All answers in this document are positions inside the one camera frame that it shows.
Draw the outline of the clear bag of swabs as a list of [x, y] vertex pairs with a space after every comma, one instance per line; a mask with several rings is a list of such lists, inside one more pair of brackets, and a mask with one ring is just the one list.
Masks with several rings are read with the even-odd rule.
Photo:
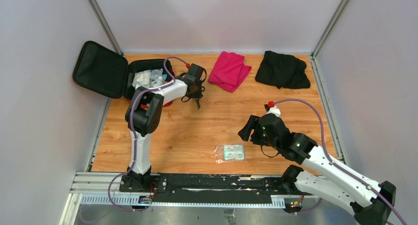
[[164, 82], [163, 69], [153, 69], [150, 72], [150, 83]]

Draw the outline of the white gauze packet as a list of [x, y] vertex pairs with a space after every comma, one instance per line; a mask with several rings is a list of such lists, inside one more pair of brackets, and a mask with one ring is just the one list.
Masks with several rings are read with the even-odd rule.
[[138, 88], [138, 87], [148, 88], [150, 86], [150, 76], [151, 76], [151, 70], [146, 70], [146, 71], [135, 73], [132, 86], [134, 88]]

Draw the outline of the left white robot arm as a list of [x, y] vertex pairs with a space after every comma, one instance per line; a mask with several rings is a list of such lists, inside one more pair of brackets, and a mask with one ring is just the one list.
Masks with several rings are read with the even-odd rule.
[[188, 71], [161, 86], [147, 89], [139, 87], [125, 114], [125, 120], [132, 138], [130, 165], [121, 179], [121, 185], [134, 191], [145, 192], [152, 185], [150, 148], [152, 135], [156, 131], [163, 106], [175, 99], [194, 99], [203, 96], [207, 71], [203, 67], [191, 64]]

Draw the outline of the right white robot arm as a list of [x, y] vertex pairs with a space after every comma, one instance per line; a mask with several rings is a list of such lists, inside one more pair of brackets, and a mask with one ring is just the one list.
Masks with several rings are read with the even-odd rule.
[[251, 115], [238, 135], [243, 141], [270, 146], [293, 162], [282, 175], [284, 192], [316, 195], [347, 211], [360, 225], [387, 223], [395, 202], [395, 185], [355, 172], [307, 135], [290, 132], [276, 114]]

